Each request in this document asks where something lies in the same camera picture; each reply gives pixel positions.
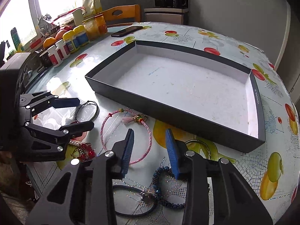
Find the red apple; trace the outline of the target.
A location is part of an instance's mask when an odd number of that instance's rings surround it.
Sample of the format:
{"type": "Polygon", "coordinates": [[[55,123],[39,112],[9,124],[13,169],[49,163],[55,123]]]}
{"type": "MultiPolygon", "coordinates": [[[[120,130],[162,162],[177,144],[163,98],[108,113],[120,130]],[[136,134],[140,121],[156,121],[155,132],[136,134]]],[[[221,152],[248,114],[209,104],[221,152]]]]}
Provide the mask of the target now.
{"type": "Polygon", "coordinates": [[[57,32],[56,36],[55,36],[56,41],[61,40],[61,39],[63,38],[63,35],[64,35],[65,33],[67,33],[67,32],[68,32],[68,31],[65,30],[65,29],[59,30],[59,31],[57,32]]]}

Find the black smartphone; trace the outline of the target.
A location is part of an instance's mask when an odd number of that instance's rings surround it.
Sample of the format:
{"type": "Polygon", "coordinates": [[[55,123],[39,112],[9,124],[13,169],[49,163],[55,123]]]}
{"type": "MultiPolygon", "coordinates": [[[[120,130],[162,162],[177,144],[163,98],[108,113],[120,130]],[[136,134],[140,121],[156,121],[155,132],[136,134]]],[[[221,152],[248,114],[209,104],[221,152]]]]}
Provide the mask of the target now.
{"type": "Polygon", "coordinates": [[[134,33],[136,31],[139,31],[142,29],[143,29],[143,26],[130,26],[130,27],[124,28],[120,31],[117,31],[117,32],[111,34],[111,36],[114,38],[120,38],[120,37],[126,36],[128,34],[134,33]]]}

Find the silver black bangle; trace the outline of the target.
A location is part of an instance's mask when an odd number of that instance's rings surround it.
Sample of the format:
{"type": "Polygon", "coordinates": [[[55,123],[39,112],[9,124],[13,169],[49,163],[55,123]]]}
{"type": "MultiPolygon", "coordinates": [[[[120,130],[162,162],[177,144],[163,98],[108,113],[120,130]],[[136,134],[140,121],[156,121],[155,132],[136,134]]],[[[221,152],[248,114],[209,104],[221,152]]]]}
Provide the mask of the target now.
{"type": "Polygon", "coordinates": [[[87,102],[79,105],[74,113],[74,121],[95,121],[100,113],[100,108],[95,101],[88,100],[87,102]]]}

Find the fruit pattern tablecloth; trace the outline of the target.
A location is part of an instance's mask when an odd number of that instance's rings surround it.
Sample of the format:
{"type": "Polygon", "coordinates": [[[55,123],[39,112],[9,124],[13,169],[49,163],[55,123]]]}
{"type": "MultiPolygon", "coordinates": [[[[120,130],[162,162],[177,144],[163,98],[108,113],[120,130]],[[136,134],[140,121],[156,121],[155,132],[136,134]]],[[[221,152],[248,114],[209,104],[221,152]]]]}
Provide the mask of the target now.
{"type": "Polygon", "coordinates": [[[72,54],[34,83],[82,103],[97,103],[94,129],[81,141],[97,154],[132,128],[134,164],[114,181],[116,208],[150,209],[140,191],[169,165],[168,128],[203,158],[232,163],[269,212],[273,224],[299,192],[299,118],[266,55],[202,28],[142,23],[121,38],[105,36],[72,54]]]}

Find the thin dark hoop bangle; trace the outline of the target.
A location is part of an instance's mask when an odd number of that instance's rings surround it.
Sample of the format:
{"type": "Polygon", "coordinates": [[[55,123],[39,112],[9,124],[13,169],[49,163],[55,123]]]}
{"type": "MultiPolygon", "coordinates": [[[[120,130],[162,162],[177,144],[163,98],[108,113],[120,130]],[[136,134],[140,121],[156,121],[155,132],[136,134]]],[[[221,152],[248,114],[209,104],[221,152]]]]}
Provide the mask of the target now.
{"type": "Polygon", "coordinates": [[[211,159],[211,151],[206,143],[198,139],[192,139],[185,142],[189,150],[194,151],[195,153],[200,154],[200,151],[204,153],[206,159],[211,159]]]}

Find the amber honey jar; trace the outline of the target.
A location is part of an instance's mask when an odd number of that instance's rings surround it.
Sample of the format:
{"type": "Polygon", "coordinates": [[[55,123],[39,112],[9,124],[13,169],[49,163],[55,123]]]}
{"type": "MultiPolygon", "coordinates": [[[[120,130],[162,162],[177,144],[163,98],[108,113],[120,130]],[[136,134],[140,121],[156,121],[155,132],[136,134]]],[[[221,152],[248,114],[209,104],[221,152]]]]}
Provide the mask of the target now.
{"type": "Polygon", "coordinates": [[[82,24],[90,41],[93,41],[108,32],[103,14],[86,19],[82,24]]]}

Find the black water dispenser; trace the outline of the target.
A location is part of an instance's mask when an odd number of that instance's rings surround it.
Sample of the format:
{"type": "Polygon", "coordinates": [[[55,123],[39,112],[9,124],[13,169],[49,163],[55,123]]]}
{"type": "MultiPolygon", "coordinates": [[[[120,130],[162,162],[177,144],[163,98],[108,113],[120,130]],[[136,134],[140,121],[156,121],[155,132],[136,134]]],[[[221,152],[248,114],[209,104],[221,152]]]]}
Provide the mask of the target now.
{"type": "Polygon", "coordinates": [[[189,0],[154,0],[154,7],[145,8],[144,14],[147,22],[187,25],[189,0]]]}

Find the yellow snack bag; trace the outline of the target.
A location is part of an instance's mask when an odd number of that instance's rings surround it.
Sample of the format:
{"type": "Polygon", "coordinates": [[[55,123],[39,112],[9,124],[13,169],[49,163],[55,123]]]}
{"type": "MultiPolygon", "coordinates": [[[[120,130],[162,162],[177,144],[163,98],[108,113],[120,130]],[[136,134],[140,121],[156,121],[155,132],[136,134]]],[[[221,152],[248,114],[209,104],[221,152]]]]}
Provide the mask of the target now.
{"type": "Polygon", "coordinates": [[[84,18],[97,15],[103,11],[101,0],[82,0],[82,7],[84,18]]]}

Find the pearl bar hair clip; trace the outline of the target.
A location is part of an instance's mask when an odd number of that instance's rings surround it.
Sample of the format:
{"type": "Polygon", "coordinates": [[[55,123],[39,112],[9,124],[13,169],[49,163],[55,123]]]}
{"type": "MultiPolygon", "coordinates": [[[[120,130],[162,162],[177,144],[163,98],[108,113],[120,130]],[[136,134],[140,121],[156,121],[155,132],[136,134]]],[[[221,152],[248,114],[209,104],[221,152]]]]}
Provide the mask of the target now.
{"type": "Polygon", "coordinates": [[[81,141],[76,141],[76,140],[70,140],[69,141],[69,145],[73,145],[73,146],[81,146],[82,144],[84,144],[84,142],[81,142],[81,141]]]}

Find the wooden chair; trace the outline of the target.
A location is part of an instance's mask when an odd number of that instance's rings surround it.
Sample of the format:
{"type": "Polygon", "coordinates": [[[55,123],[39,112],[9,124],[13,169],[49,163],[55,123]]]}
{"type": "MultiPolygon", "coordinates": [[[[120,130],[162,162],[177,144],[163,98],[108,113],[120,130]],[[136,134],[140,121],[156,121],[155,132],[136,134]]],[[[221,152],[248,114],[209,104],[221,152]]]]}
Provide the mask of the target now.
{"type": "Polygon", "coordinates": [[[108,27],[130,26],[141,21],[141,8],[139,4],[116,6],[101,13],[108,27]]]}

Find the white red pill bottle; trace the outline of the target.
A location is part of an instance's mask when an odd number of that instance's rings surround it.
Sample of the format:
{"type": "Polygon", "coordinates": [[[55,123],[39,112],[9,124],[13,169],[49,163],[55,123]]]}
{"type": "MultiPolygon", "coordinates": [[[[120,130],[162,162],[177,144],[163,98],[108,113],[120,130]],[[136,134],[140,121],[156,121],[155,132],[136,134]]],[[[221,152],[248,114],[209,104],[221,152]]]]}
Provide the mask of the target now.
{"type": "Polygon", "coordinates": [[[65,44],[63,39],[57,41],[55,43],[55,46],[56,46],[57,53],[59,54],[59,57],[61,58],[61,60],[65,60],[70,56],[69,48],[65,44]]]}
{"type": "Polygon", "coordinates": [[[48,48],[47,52],[52,65],[55,68],[60,66],[63,60],[61,59],[56,46],[52,45],[51,47],[48,48]]]}

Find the yellow cap blue bottle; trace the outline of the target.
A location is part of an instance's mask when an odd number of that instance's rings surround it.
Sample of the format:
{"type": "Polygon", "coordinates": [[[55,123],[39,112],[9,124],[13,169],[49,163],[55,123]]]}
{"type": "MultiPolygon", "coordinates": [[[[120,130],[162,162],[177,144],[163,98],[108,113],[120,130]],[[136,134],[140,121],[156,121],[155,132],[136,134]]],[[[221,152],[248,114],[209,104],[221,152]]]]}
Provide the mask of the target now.
{"type": "Polygon", "coordinates": [[[89,38],[86,33],[86,29],[83,25],[79,25],[73,29],[76,39],[81,47],[89,43],[89,38]]]}
{"type": "Polygon", "coordinates": [[[80,44],[73,30],[67,31],[66,33],[63,34],[63,41],[65,45],[68,47],[70,53],[74,53],[79,50],[80,44]]]}

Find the orange fruit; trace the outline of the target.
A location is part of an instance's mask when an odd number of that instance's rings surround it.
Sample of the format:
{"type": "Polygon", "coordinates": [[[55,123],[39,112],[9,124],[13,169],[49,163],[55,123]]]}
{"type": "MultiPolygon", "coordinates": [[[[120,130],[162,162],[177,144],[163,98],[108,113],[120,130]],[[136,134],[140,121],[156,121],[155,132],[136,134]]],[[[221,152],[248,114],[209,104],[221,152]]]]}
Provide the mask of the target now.
{"type": "Polygon", "coordinates": [[[54,37],[48,37],[43,42],[43,48],[48,49],[56,43],[56,39],[54,37]]]}

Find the black shallow cardboard box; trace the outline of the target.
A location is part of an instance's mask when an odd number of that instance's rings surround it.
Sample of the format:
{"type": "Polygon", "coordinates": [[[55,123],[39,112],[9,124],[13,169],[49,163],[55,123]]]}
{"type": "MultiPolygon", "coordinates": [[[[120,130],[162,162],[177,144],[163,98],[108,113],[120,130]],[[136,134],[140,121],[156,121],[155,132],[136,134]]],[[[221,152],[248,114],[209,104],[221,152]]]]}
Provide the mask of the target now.
{"type": "Polygon", "coordinates": [[[234,150],[266,141],[260,92],[237,62],[180,45],[137,40],[86,74],[98,94],[234,150]]]}

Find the red bead brooch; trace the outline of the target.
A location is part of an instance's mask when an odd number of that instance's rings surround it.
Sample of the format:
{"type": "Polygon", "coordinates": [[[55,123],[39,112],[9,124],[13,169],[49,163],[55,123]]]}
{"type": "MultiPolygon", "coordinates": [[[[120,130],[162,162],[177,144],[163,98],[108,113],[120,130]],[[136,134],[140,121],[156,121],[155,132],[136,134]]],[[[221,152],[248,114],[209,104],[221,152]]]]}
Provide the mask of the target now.
{"type": "Polygon", "coordinates": [[[90,161],[96,157],[94,149],[91,144],[81,143],[71,152],[72,158],[77,158],[81,162],[90,161]]]}

